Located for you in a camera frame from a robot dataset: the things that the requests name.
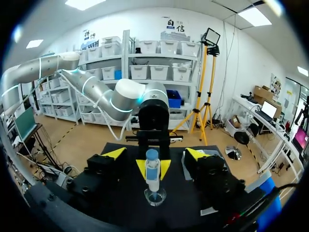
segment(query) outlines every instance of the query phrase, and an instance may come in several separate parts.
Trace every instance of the white wall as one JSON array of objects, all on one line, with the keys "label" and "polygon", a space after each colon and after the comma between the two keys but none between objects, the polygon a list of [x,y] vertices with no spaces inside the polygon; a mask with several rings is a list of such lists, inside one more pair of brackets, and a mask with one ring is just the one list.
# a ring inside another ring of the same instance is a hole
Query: white wall
[{"label": "white wall", "polygon": [[[191,36],[191,40],[195,42],[200,40],[201,34],[206,32],[208,27],[221,34],[218,43],[221,54],[217,58],[216,76],[211,98],[212,110],[215,112],[225,76],[226,47],[229,50],[231,46],[234,27],[226,24],[225,36],[223,21],[214,17],[175,8],[145,8],[121,12],[80,25],[55,41],[43,54],[71,51],[73,46],[76,49],[80,48],[83,42],[82,32],[85,29],[94,31],[98,36],[97,38],[108,36],[119,36],[122,38],[123,30],[129,29],[130,36],[136,37],[139,40],[160,40],[160,33],[162,31],[167,31],[168,33],[172,31],[166,29],[169,19],[164,17],[170,17],[175,22],[182,21],[186,35]],[[207,91],[209,90],[211,66],[212,57],[208,56],[202,101],[206,101]],[[281,84],[284,86],[285,71],[283,67],[264,47],[249,35],[236,29],[227,66],[227,79],[224,91],[225,101],[222,107],[222,114],[230,104],[234,92],[238,95],[240,93],[248,94],[255,85],[270,86],[272,73],[281,80]]]}]

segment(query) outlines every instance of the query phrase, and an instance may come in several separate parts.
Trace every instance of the desk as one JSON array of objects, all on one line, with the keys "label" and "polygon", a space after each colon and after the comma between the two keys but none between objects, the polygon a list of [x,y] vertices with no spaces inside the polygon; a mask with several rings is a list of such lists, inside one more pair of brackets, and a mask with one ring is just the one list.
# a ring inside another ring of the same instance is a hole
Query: desk
[{"label": "desk", "polygon": [[[161,187],[166,190],[167,197],[159,207],[150,206],[145,199],[144,190],[147,189],[147,184],[135,163],[138,146],[107,143],[102,154],[122,147],[126,147],[127,154],[130,154],[126,165],[126,175],[121,178],[119,189],[108,193],[108,203],[110,204],[108,211],[104,209],[106,206],[103,206],[101,211],[96,212],[97,215],[108,213],[111,220],[109,223],[140,230],[153,228],[161,221],[168,222],[171,229],[207,223],[210,231],[210,228],[218,225],[217,214],[200,216],[199,192],[194,183],[186,181],[183,175],[181,159],[184,147],[170,148],[171,164],[166,176],[160,183]],[[196,150],[217,150],[221,155],[217,146],[192,148]]]},{"label": "desk", "polygon": [[[288,141],[286,137],[284,137],[284,132],[278,132],[275,127],[273,127],[269,122],[267,122],[263,117],[261,117],[259,114],[255,112],[257,110],[257,104],[253,104],[249,101],[247,101],[244,98],[241,98],[239,96],[234,96],[232,99],[232,103],[230,106],[230,110],[228,112],[227,118],[231,118],[233,114],[233,109],[236,107],[236,105],[246,109],[250,112],[255,118],[257,118],[265,127],[267,127],[277,138],[279,138],[280,142],[277,144],[276,148],[272,152],[272,154],[269,156],[265,150],[262,148],[262,146],[259,144],[259,142],[253,138],[253,142],[261,149],[263,154],[267,157],[266,162],[263,164],[263,166],[258,170],[257,173],[261,173],[264,170],[271,169],[271,167],[276,162],[277,158],[282,154],[285,159],[288,161],[288,163],[291,165],[292,170],[295,174],[295,177],[297,181],[299,180],[299,174],[304,170],[304,166],[302,162],[299,159],[299,152],[295,148],[295,146],[292,144],[291,141]],[[300,172],[296,172],[295,167],[293,166],[290,159],[287,157],[288,152],[291,151],[291,155],[294,154],[296,161],[299,163],[301,167]]]}]

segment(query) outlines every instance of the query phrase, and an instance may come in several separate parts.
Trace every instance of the ceiling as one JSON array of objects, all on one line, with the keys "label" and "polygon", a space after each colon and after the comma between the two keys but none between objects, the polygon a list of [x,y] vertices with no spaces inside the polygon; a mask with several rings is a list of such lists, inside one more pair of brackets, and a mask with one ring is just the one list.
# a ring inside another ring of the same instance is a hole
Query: ceiling
[{"label": "ceiling", "polygon": [[[65,1],[44,0],[29,14],[23,24],[23,36],[12,46],[5,60],[4,70],[38,57],[47,46],[70,29],[115,12],[145,7],[173,7],[210,15],[234,25],[234,12],[239,12],[257,2],[257,0],[106,0],[95,7],[79,11],[65,5]],[[236,27],[264,46],[288,73],[309,81],[308,77],[297,71],[297,66],[307,70],[309,66],[285,20],[277,18],[266,4],[259,5],[257,8],[271,21],[271,26],[252,27],[237,15]],[[26,49],[29,41],[37,39],[44,39],[44,41],[39,47]]]}]

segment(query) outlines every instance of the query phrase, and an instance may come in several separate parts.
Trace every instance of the black table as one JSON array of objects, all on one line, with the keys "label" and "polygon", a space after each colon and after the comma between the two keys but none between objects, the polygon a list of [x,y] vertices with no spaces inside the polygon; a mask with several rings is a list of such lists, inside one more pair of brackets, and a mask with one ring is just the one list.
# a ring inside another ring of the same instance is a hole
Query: black table
[{"label": "black table", "polygon": [[[147,184],[135,161],[138,146],[107,143],[102,154],[122,147],[127,148],[128,156],[125,175],[119,181],[117,189],[107,191],[107,196],[104,197],[105,205],[102,207],[102,211],[98,210],[96,213],[97,219],[100,218],[101,213],[102,216],[108,215],[109,223],[134,229],[151,229],[160,224],[175,229],[207,223],[209,230],[218,225],[219,217],[216,213],[200,216],[200,193],[194,183],[186,181],[183,175],[181,158],[185,147],[170,148],[171,164],[164,179],[160,182],[167,197],[158,207],[150,206],[144,196]],[[222,156],[218,147],[214,145],[191,148],[217,150]]]}]

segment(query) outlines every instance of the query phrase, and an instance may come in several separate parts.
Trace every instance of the ceiling light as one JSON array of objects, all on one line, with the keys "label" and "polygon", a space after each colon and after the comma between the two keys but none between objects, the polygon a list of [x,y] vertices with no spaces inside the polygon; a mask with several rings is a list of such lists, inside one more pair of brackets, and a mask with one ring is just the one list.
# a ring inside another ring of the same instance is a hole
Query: ceiling light
[{"label": "ceiling light", "polygon": [[15,43],[18,43],[18,41],[20,40],[22,32],[23,30],[22,30],[21,25],[17,25],[14,28],[13,33],[12,33],[12,39],[15,41]]},{"label": "ceiling light", "polygon": [[28,49],[28,48],[33,48],[33,47],[38,47],[38,46],[40,46],[40,44],[41,44],[42,42],[43,42],[43,40],[31,40],[31,41],[28,43],[26,49]]},{"label": "ceiling light", "polygon": [[104,1],[106,0],[67,0],[65,4],[74,7],[80,11],[84,11]]},{"label": "ceiling light", "polygon": [[308,70],[306,69],[303,69],[301,67],[297,67],[298,68],[298,71],[301,73],[301,74],[304,74],[305,76],[308,76]]},{"label": "ceiling light", "polygon": [[240,17],[246,19],[253,26],[271,25],[271,22],[257,8],[253,7],[238,13]]}]

